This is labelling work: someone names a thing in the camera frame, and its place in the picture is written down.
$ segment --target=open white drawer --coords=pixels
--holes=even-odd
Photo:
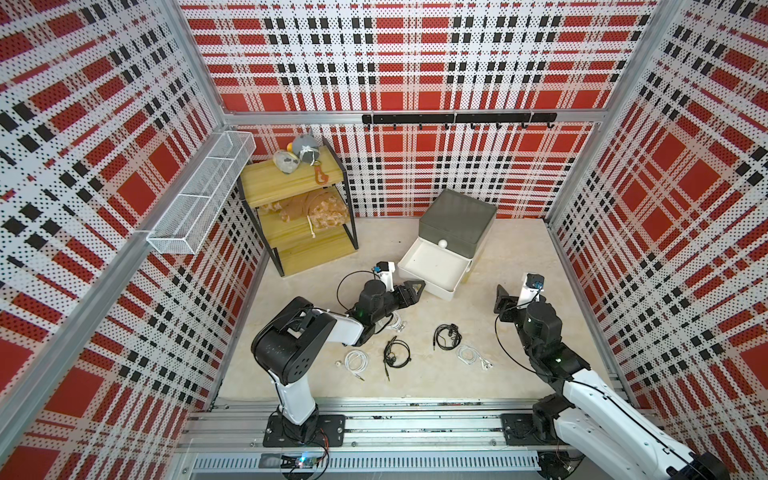
[[[401,278],[424,280],[424,290],[450,300],[464,275],[472,267],[472,259],[438,247],[417,237],[408,253],[397,264]]]

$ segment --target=wooden shelf board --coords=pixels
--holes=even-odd
[[[344,227],[334,227],[319,232],[317,238],[311,243],[301,243],[289,249],[278,250],[278,253],[280,262],[283,264],[283,272],[288,276],[346,257],[355,253],[355,247],[349,240]]]
[[[339,191],[335,187],[331,187],[330,192],[341,200]],[[259,220],[261,221],[261,228],[264,231],[266,241],[270,243],[270,247],[277,248],[278,250],[291,248],[302,242],[312,242],[316,239],[312,238],[312,231],[310,230],[310,222],[306,217],[297,218],[290,222],[283,222],[280,217],[280,212],[259,212]],[[323,230],[316,231],[316,234],[323,232]]]
[[[315,182],[315,167],[308,164],[300,164],[296,171],[288,175],[278,170],[272,161],[247,165],[240,174],[246,201],[251,208],[256,208],[344,181],[339,165],[333,160],[333,155],[325,145],[320,147],[320,163],[323,173],[329,176],[328,183],[325,185],[318,185]]]

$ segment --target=wire basket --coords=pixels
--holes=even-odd
[[[256,150],[249,132],[227,131],[174,198],[147,239],[159,253],[194,255],[200,251],[237,176]]]

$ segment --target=white string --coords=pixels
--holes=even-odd
[[[350,365],[355,361],[355,359],[360,360],[360,365],[358,365],[356,368],[352,368]],[[360,350],[350,350],[344,357],[344,366],[347,370],[349,370],[350,373],[362,380],[360,374],[363,373],[368,366],[368,356],[365,352],[361,352]]]
[[[467,358],[464,356],[464,352],[469,352],[472,354],[472,356],[470,358]],[[475,363],[477,359],[480,359],[480,363],[482,364],[483,370],[488,370],[493,368],[492,363],[484,359],[482,355],[480,355],[480,352],[478,352],[475,348],[470,347],[469,345],[460,345],[456,350],[456,356],[458,357],[459,360],[466,363],[467,365],[471,365],[472,363]]]
[[[310,219],[310,216],[306,216],[306,221],[310,224],[310,233],[312,234],[312,238],[315,238],[315,229],[312,228],[312,219]]]
[[[386,328],[390,330],[396,330],[398,332],[402,332],[402,329],[406,327],[406,323],[402,320],[400,317],[400,314],[397,312],[392,312],[392,318],[395,322],[390,323]]]

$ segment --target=plaid wall panel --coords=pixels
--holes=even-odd
[[[187,413],[218,387],[255,238],[233,192],[199,254],[151,254],[0,478],[164,478]]]
[[[641,405],[768,469],[768,5],[686,1],[555,226]]]
[[[333,142],[349,172],[361,217],[421,215],[445,188],[498,205],[500,218],[545,217],[591,124],[551,129],[511,124],[303,125],[243,127],[255,161],[269,160],[299,133]]]
[[[0,6],[0,396],[212,128],[152,4]]]
[[[655,1],[180,0],[229,111],[602,108]]]
[[[0,4],[0,392],[213,128],[159,8]],[[0,478],[162,478],[211,400],[259,246],[239,202],[203,253],[150,255]]]

